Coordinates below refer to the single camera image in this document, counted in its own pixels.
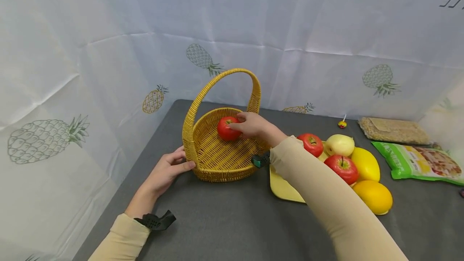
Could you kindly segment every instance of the snack bag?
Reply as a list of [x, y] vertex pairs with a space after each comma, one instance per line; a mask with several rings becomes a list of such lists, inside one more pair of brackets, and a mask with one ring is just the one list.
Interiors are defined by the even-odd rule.
[[440, 180], [464, 185], [463, 167], [444, 151], [376, 141], [372, 144], [387, 160], [393, 179]]

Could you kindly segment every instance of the yellow apple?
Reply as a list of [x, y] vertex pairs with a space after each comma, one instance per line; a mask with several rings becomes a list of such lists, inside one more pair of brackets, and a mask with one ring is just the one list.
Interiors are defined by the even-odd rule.
[[354, 151], [354, 140], [346, 135], [332, 135], [325, 144], [324, 148], [329, 155], [350, 156]]

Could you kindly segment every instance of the forearm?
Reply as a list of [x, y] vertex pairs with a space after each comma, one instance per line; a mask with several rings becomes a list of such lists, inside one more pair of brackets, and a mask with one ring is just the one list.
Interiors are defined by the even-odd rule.
[[299, 140], [281, 141], [271, 160], [329, 233], [340, 261], [407, 260], [357, 194]]
[[156, 200], [156, 194], [142, 185], [126, 211], [116, 218], [109, 234], [89, 261], [135, 260], [145, 245], [150, 230], [134, 218], [142, 218], [143, 215], [151, 213]]
[[135, 193], [124, 213], [131, 218], [141, 219], [143, 215], [152, 213], [156, 200], [158, 200], [158, 196], [143, 184]]
[[266, 123], [263, 127], [262, 132], [259, 135], [260, 138], [264, 139], [271, 147], [276, 147], [279, 143], [284, 141], [288, 136], [283, 133], [277, 126], [272, 123]]

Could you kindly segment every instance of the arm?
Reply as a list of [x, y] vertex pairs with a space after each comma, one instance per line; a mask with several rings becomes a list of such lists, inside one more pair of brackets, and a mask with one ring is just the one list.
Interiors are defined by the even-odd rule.
[[146, 181], [137, 190], [126, 211], [117, 216], [109, 234], [101, 241], [89, 261], [133, 261], [145, 245], [150, 230], [134, 218], [151, 213], [158, 197], [170, 187], [174, 179], [187, 172], [195, 163], [183, 162], [184, 148], [165, 154]]
[[156, 199], [152, 192], [140, 187], [125, 213], [117, 216], [110, 232], [89, 261], [135, 260], [145, 245], [150, 230], [134, 218], [142, 218], [151, 213]]
[[275, 170], [294, 187], [329, 233], [340, 261], [407, 260], [379, 219], [300, 140], [267, 133]]

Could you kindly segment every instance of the wicker basket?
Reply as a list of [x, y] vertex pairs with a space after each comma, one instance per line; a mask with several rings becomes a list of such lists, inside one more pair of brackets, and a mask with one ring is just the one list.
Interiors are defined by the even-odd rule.
[[208, 182], [231, 182], [252, 175], [256, 167], [251, 163], [253, 154], [262, 154], [268, 145], [259, 139], [242, 139], [226, 142], [219, 138], [217, 126], [220, 118], [235, 116], [239, 109], [219, 108], [203, 115], [195, 123], [195, 115], [205, 95], [220, 79], [233, 73], [247, 73], [253, 80], [253, 92], [248, 102], [248, 112], [259, 112], [261, 86], [256, 76], [245, 69], [235, 68], [214, 77], [193, 101], [182, 129], [182, 141], [187, 160], [196, 163], [193, 172]]

